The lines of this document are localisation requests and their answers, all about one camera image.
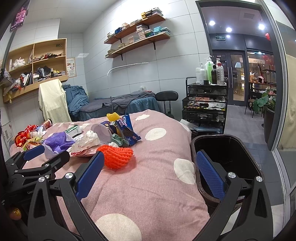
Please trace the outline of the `yellow foam fruit net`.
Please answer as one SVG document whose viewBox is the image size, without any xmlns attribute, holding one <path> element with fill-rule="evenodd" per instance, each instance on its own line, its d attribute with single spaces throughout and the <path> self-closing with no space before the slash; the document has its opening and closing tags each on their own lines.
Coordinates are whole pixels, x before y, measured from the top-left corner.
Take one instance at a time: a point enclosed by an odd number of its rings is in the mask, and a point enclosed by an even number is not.
<svg viewBox="0 0 296 241">
<path fill-rule="evenodd" d="M 108 118 L 108 121 L 110 121 L 110 122 L 117 121 L 121 118 L 121 116 L 119 114 L 117 114 L 116 112 L 108 113 L 106 116 Z"/>
</svg>

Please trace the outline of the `white paper wrapper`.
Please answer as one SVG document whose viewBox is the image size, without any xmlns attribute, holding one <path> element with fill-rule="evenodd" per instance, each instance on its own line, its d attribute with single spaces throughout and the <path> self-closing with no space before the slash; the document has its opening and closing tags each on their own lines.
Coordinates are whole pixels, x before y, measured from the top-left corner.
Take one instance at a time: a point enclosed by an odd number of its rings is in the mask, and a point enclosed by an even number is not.
<svg viewBox="0 0 296 241">
<path fill-rule="evenodd" d="M 93 156 L 100 146 L 100 139 L 97 133 L 88 130 L 81 134 L 75 140 L 75 143 L 69 149 L 70 156 L 87 157 Z"/>
</svg>

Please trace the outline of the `purple plastic bag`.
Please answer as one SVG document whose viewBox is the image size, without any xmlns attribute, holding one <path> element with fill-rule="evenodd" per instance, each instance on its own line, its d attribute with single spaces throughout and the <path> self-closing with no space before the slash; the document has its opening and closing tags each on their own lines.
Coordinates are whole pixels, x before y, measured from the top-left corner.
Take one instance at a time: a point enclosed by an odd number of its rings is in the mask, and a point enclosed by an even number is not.
<svg viewBox="0 0 296 241">
<path fill-rule="evenodd" d="M 74 143 L 75 140 L 66 132 L 53 133 L 43 141 L 46 159 L 49 160 L 61 152 L 68 150 Z"/>
</svg>

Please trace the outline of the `orange foam fruit net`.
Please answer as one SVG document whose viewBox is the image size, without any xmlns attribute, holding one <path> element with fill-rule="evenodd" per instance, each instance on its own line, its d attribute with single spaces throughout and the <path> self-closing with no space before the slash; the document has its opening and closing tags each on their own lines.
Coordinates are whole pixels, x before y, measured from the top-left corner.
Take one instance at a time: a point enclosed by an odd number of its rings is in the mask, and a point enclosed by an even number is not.
<svg viewBox="0 0 296 241">
<path fill-rule="evenodd" d="M 104 164 L 109 169 L 120 169 L 125 167 L 133 156 L 133 149 L 102 145 L 97 151 L 104 155 Z"/>
</svg>

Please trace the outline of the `purple paper cup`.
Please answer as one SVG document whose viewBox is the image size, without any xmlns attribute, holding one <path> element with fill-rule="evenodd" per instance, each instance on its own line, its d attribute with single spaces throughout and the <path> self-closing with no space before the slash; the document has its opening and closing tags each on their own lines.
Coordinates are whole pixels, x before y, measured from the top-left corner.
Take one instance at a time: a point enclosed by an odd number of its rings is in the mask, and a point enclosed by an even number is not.
<svg viewBox="0 0 296 241">
<path fill-rule="evenodd" d="M 109 121 L 95 123 L 91 126 L 91 130 L 97 134 L 101 144 L 109 144 L 112 138 L 112 132 L 109 128 Z"/>
</svg>

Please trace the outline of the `green white snack packet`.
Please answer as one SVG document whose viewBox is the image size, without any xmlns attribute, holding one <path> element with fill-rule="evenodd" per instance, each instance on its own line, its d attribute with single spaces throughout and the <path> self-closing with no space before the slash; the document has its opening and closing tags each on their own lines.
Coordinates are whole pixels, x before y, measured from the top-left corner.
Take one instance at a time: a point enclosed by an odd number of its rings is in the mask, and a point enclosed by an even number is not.
<svg viewBox="0 0 296 241">
<path fill-rule="evenodd" d="M 71 138 L 74 138 L 78 135 L 81 135 L 83 133 L 83 130 L 81 126 L 79 125 L 74 125 L 74 126 L 69 126 L 67 130 L 65 130 L 65 133 L 69 135 Z"/>
</svg>

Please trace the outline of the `wooden wall shelf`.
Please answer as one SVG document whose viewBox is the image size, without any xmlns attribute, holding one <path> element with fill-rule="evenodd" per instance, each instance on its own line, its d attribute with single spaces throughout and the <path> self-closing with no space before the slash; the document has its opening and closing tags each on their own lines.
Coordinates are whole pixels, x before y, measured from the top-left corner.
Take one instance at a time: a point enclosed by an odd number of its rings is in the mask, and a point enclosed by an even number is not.
<svg viewBox="0 0 296 241">
<path fill-rule="evenodd" d="M 121 27 L 118 27 L 113 33 L 107 34 L 107 39 L 104 41 L 104 44 L 114 44 L 118 40 L 122 39 L 140 28 L 148 29 L 150 25 L 164 21 L 164 15 L 159 8 L 153 8 L 149 11 L 141 13 L 141 18 L 135 20 L 129 24 L 123 23 Z"/>
<path fill-rule="evenodd" d="M 156 49 L 156 44 L 155 44 L 156 42 L 167 40 L 167 39 L 170 39 L 171 37 L 171 34 L 168 31 L 161 31 L 149 37 L 145 37 L 137 41 L 134 40 L 133 42 L 131 42 L 130 38 L 128 38 L 127 43 L 124 44 L 122 42 L 123 38 L 126 37 L 128 34 L 131 34 L 135 30 L 136 30 L 136 26 L 133 26 L 132 28 L 127 28 L 120 33 L 112 35 L 110 38 L 104 41 L 104 44 L 110 44 L 110 45 L 120 41 L 120 45 L 121 45 L 121 47 L 118 47 L 116 50 L 108 50 L 105 58 L 115 58 L 117 56 L 121 56 L 121 59 L 123 59 L 122 57 L 123 54 L 148 44 L 153 44 L 154 49 Z"/>
</svg>

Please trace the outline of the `red chip can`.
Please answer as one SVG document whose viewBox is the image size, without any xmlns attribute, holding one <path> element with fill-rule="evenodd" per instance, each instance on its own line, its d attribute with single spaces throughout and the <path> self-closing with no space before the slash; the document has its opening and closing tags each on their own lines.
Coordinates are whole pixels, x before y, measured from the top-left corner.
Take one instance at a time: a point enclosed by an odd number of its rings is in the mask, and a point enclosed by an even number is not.
<svg viewBox="0 0 296 241">
<path fill-rule="evenodd" d="M 44 123 L 42 124 L 43 128 L 45 130 L 47 130 L 48 128 L 50 128 L 53 125 L 53 122 L 50 118 L 48 118 L 46 121 L 44 121 Z"/>
</svg>

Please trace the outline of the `black drawer cart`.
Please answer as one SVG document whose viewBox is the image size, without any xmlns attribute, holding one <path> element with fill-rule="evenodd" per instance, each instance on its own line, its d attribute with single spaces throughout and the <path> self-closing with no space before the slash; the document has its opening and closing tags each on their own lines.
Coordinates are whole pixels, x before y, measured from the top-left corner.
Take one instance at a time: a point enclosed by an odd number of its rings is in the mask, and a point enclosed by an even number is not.
<svg viewBox="0 0 296 241">
<path fill-rule="evenodd" d="M 186 77 L 186 97 L 182 100 L 182 119 L 199 135 L 223 134 L 226 125 L 228 87 L 226 84 L 197 84 Z"/>
</svg>

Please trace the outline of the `light green cloth scrap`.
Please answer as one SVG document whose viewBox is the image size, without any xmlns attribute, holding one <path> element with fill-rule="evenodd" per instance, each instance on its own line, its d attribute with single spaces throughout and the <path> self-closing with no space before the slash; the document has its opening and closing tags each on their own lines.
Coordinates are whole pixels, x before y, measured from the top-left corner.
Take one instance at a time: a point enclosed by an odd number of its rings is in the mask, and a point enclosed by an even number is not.
<svg viewBox="0 0 296 241">
<path fill-rule="evenodd" d="M 111 141 L 116 143 L 119 147 L 125 148 L 130 146 L 130 143 L 127 140 L 115 133 L 112 135 Z"/>
</svg>

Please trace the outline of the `clear plastic bottle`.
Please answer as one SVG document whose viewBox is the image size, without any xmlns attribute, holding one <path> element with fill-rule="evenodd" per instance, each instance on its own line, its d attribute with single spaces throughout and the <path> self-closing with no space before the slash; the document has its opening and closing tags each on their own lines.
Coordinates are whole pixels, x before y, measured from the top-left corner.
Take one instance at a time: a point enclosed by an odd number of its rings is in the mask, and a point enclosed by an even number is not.
<svg viewBox="0 0 296 241">
<path fill-rule="evenodd" d="M 47 130 L 44 126 L 38 126 L 35 130 L 30 132 L 30 138 L 41 138 L 46 134 Z"/>
</svg>

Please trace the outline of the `blue Oreo wrapper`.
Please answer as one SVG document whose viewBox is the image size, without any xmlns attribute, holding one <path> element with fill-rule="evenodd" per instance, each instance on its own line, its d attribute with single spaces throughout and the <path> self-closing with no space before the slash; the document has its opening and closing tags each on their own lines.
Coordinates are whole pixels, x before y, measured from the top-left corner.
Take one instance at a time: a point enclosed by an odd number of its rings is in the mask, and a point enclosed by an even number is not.
<svg viewBox="0 0 296 241">
<path fill-rule="evenodd" d="M 128 141 L 129 146 L 133 146 L 141 140 L 141 137 L 133 130 L 132 121 L 129 114 L 126 114 L 116 120 L 115 126 L 117 128 L 118 135 Z"/>
</svg>

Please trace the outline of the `cream cloth on chair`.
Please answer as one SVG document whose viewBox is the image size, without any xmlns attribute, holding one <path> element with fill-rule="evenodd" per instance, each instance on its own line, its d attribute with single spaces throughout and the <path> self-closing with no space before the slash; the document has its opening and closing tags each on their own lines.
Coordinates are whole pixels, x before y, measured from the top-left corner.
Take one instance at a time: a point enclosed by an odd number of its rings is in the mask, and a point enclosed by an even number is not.
<svg viewBox="0 0 296 241">
<path fill-rule="evenodd" d="M 39 85 L 38 102 L 44 120 L 53 123 L 67 123 L 71 121 L 66 92 L 59 79 L 50 80 Z"/>
</svg>

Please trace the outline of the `wall poster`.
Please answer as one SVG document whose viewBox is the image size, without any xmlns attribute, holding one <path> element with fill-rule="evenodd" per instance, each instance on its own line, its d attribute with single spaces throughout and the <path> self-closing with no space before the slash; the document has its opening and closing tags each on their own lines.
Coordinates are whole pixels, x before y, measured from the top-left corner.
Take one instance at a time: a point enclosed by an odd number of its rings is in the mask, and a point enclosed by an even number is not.
<svg viewBox="0 0 296 241">
<path fill-rule="evenodd" d="M 67 68 L 68 78 L 72 78 L 72 77 L 77 76 L 75 57 L 71 57 L 71 58 L 66 59 L 66 68 Z"/>
</svg>

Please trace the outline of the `blue massage bed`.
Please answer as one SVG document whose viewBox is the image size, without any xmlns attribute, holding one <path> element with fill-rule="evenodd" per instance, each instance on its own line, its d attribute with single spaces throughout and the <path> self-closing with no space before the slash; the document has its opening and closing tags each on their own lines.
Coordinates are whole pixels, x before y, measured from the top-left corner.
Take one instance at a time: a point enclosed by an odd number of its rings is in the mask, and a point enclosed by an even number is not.
<svg viewBox="0 0 296 241">
<path fill-rule="evenodd" d="M 88 96 L 83 94 L 72 100 L 67 100 L 67 104 L 72 121 L 87 121 L 114 112 L 125 115 L 147 109 L 160 111 L 156 94 L 145 90 L 109 98 L 96 98 L 93 101 L 90 101 Z"/>
</svg>

